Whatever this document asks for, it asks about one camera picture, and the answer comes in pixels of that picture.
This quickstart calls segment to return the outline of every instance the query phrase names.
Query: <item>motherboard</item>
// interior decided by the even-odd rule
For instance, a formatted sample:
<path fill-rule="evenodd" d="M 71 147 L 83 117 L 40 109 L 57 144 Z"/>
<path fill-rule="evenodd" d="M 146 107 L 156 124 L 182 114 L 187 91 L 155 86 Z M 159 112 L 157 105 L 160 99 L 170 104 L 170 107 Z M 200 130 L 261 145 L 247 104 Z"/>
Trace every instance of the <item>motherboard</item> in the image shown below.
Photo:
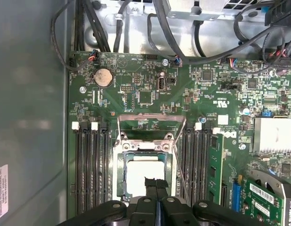
<path fill-rule="evenodd" d="M 89 56 L 73 52 L 71 63 Z M 235 211 L 243 208 L 239 175 L 251 169 L 291 184 L 291 69 L 247 75 L 226 61 L 98 53 L 69 74 L 68 119 L 69 218 L 145 195 L 145 177 L 165 179 L 168 194 L 190 204 Z"/>

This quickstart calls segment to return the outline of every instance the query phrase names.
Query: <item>silver heatsink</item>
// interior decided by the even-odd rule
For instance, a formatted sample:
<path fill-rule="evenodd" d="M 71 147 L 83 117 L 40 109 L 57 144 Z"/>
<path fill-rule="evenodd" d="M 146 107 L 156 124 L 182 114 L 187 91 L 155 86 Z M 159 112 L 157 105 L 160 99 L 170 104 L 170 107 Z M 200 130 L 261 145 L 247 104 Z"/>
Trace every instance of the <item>silver heatsink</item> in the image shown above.
<path fill-rule="evenodd" d="M 291 119 L 256 118 L 253 150 L 259 153 L 291 152 Z"/>

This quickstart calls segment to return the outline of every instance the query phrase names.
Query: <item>black ram slot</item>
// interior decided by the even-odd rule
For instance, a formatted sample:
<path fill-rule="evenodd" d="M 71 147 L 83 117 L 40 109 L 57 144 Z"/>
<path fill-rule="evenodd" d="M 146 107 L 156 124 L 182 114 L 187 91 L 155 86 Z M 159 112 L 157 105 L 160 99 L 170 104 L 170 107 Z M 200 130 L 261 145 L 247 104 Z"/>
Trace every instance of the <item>black ram slot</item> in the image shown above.
<path fill-rule="evenodd" d="M 203 142 L 203 131 L 196 131 L 195 132 L 195 168 L 194 168 L 194 181 L 195 181 L 195 188 L 194 188 L 194 197 L 193 202 L 196 202 L 201 199 L 201 159 L 202 159 L 202 142 Z"/>
<path fill-rule="evenodd" d="M 211 144 L 211 133 L 204 131 L 201 149 L 201 174 L 200 174 L 200 199 L 206 199 L 207 194 L 207 167 L 209 160 L 209 146 Z"/>
<path fill-rule="evenodd" d="M 181 159 L 181 169 L 182 169 L 182 173 L 183 173 L 183 178 L 186 184 L 186 188 L 187 191 L 190 195 L 190 169 L 189 169 L 189 164 L 190 164 L 190 154 L 192 152 L 192 146 L 191 146 L 191 140 L 193 139 L 193 133 L 194 130 L 193 128 L 189 128 L 187 126 L 187 128 L 185 128 L 184 133 L 183 133 L 183 137 L 182 137 L 182 159 Z M 183 198 L 186 198 L 186 194 L 184 191 L 184 187 L 183 187 L 183 183 L 181 183 L 181 196 Z"/>
<path fill-rule="evenodd" d="M 81 128 L 76 136 L 76 214 L 86 211 L 86 158 L 88 129 Z"/>
<path fill-rule="evenodd" d="M 100 126 L 100 149 L 102 151 L 102 202 L 108 201 L 109 195 L 109 126 L 107 122 L 102 122 Z"/>
<path fill-rule="evenodd" d="M 96 159 L 95 154 L 98 144 L 98 132 L 91 130 L 89 132 L 89 150 L 87 153 L 87 210 L 92 209 L 96 205 Z"/>
<path fill-rule="evenodd" d="M 95 206 L 98 206 L 100 204 L 99 202 L 99 196 L 100 196 L 100 191 L 101 191 L 101 186 L 100 186 L 100 149 L 99 149 L 99 140 L 100 140 L 100 135 L 99 131 L 93 131 L 93 148 L 94 148 L 94 169 L 93 169 L 93 175 L 94 177 L 94 201 L 95 201 Z"/>

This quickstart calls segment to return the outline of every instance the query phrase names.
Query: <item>mounting screw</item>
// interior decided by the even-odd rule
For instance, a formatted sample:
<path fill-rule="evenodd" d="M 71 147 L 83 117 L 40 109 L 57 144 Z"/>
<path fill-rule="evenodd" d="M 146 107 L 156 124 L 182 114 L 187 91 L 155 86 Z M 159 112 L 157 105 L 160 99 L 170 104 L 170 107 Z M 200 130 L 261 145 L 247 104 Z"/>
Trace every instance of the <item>mounting screw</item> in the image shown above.
<path fill-rule="evenodd" d="M 164 144 L 164 145 L 162 146 L 162 148 L 163 148 L 163 150 L 169 150 L 170 145 L 168 145 L 168 144 Z"/>
<path fill-rule="evenodd" d="M 86 93 L 86 91 L 87 91 L 86 87 L 84 87 L 84 86 L 80 87 L 80 93 L 84 94 L 84 93 Z"/>
<path fill-rule="evenodd" d="M 206 203 L 204 203 L 204 202 L 199 203 L 199 206 L 202 207 L 202 208 L 208 207 L 208 205 Z"/>
<path fill-rule="evenodd" d="M 173 198 L 167 198 L 166 201 L 168 201 L 168 202 L 174 202 L 175 200 Z"/>
<path fill-rule="evenodd" d="M 129 144 L 123 144 L 122 148 L 125 149 L 125 150 L 128 150 L 130 148 L 130 145 Z"/>
<path fill-rule="evenodd" d="M 246 144 L 240 144 L 239 145 L 240 150 L 245 150 L 246 149 Z"/>
<path fill-rule="evenodd" d="M 132 12 L 133 12 L 133 13 L 138 13 L 138 11 L 139 11 L 139 10 L 138 10 L 137 7 L 133 7 L 133 8 L 132 8 Z"/>
<path fill-rule="evenodd" d="M 161 63 L 162 63 L 163 66 L 168 66 L 169 65 L 169 60 L 168 59 L 163 59 Z"/>

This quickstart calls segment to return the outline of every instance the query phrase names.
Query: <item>label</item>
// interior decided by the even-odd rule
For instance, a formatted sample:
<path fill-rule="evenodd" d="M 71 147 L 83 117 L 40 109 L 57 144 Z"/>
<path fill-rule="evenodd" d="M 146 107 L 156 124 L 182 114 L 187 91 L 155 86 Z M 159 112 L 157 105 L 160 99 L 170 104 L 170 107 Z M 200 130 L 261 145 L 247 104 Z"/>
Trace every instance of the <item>label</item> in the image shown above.
<path fill-rule="evenodd" d="M 0 218 L 8 212 L 8 165 L 0 167 Z"/>
<path fill-rule="evenodd" d="M 274 204 L 274 197 L 264 192 L 262 189 L 254 186 L 253 184 L 250 184 L 250 190 L 253 191 L 255 194 L 258 194 L 260 197 L 267 200 L 271 204 Z"/>
<path fill-rule="evenodd" d="M 255 202 L 254 204 L 255 208 L 257 208 L 259 211 L 261 211 L 263 214 L 265 214 L 267 217 L 270 217 L 270 211 L 267 210 L 265 207 L 260 205 L 259 203 Z"/>

